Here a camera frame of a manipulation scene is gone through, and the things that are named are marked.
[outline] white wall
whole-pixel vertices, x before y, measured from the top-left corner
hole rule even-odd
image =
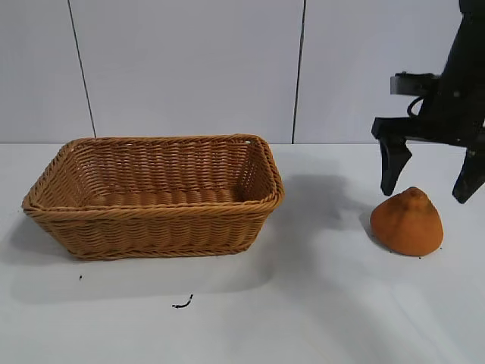
[[[289,143],[302,0],[72,0],[99,136]]]
[[[371,142],[376,116],[405,116],[396,72],[440,74],[462,16],[458,0],[308,0],[297,143]]]
[[[0,143],[92,136],[65,0],[0,1]]]

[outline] cable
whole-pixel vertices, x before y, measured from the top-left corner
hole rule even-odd
[[[419,97],[417,97],[416,99],[414,99],[414,100],[411,102],[411,104],[409,104],[409,106],[408,106],[408,116],[409,116],[410,118],[417,118],[417,117],[418,117],[418,116],[417,116],[417,115],[416,115],[414,112],[412,112],[412,109],[413,109],[413,108],[416,106],[416,104],[417,104],[418,102],[423,101],[423,100],[424,100],[424,96],[419,96]]]

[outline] white table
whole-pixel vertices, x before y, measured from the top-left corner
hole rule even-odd
[[[485,362],[485,189],[452,198],[463,149],[413,145],[399,180],[442,216],[422,259],[366,234],[376,145],[287,145],[286,201],[248,252],[78,262],[20,210],[58,148],[0,146],[0,362]]]

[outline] woven rattan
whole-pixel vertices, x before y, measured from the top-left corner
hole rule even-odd
[[[249,248],[283,199],[257,136],[88,138],[61,148],[23,210],[80,259]]]

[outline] orange sponge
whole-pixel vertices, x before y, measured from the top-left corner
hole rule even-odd
[[[440,215],[416,187],[381,203],[372,212],[371,228],[384,246],[407,256],[425,256],[443,242]]]

